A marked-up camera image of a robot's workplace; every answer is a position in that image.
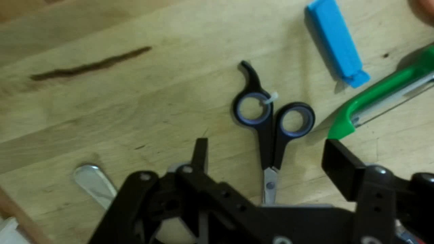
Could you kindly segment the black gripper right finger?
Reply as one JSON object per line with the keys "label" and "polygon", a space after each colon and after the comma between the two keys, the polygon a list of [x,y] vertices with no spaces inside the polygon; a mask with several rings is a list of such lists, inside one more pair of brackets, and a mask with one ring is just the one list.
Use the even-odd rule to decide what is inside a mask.
{"label": "black gripper right finger", "polygon": [[346,144],[339,139],[327,139],[322,168],[346,200],[357,200],[365,163]]}

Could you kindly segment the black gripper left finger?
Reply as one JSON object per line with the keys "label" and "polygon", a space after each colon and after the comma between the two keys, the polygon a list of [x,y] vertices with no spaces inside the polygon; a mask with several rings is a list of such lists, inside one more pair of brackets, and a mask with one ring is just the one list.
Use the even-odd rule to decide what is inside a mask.
{"label": "black gripper left finger", "polygon": [[191,166],[194,169],[205,172],[208,169],[208,144],[206,138],[198,138],[194,144],[194,151],[191,157]]}

